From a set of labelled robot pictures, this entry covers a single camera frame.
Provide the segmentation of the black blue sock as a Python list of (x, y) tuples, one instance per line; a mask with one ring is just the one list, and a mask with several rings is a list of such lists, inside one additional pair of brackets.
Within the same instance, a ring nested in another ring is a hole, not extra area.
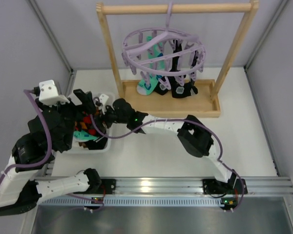
[(158, 83), (157, 83), (157, 85), (156, 85), (156, 87), (154, 88), (154, 92), (155, 93), (157, 93), (157, 94), (159, 94), (159, 95), (161, 95), (161, 96), (163, 96), (163, 95), (165, 95), (168, 91), (169, 91), (169, 89), (167, 89), (161, 82), (160, 82), (160, 80), (165, 80), (165, 79), (169, 79), (168, 77), (162, 77), (162, 76), (160, 76), (160, 75), (156, 75), (156, 79), (157, 79), (157, 81), (158, 81)]

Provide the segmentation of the lilac round clip hanger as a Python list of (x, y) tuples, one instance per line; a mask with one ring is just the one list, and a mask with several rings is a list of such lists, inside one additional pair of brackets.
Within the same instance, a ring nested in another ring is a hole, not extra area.
[[(129, 33), (123, 41), (122, 57), (134, 75), (140, 70), (146, 82), (144, 73), (173, 77), (180, 86), (184, 86), (184, 76), (189, 76), (190, 82), (194, 83), (197, 72), (203, 71), (206, 49), (197, 35), (169, 27), (172, 7), (173, 4), (169, 3), (164, 28), (143, 28)], [(163, 56), (148, 59), (147, 53), (154, 45), (158, 45)], [(169, 79), (160, 82), (171, 89)]]

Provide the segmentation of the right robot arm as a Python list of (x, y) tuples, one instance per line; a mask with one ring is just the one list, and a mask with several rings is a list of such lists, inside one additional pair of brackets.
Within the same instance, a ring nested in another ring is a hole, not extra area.
[(204, 193), (244, 195), (247, 187), (241, 176), (223, 160), (223, 146), (219, 137), (193, 115), (186, 118), (162, 118), (134, 110), (120, 98), (112, 105), (104, 105), (101, 113), (91, 119), (95, 129), (124, 124), (128, 134), (164, 134), (178, 138), (185, 151), (196, 158), (207, 160), (213, 179), (204, 179)]

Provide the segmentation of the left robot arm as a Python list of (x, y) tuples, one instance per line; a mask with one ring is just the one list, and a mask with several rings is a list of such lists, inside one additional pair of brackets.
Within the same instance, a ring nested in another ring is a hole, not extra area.
[(40, 181), (35, 177), (45, 164), (54, 160), (55, 152), (72, 148), (75, 123), (96, 112), (91, 92), (74, 90), (81, 101), (51, 91), (53, 103), (46, 104), (46, 89), (25, 90), (37, 116), (28, 122), (29, 133), (14, 145), (9, 161), (0, 176), (0, 216), (20, 215), (48, 199), (68, 194), (93, 194), (102, 180), (96, 169), (88, 168), (64, 179)]

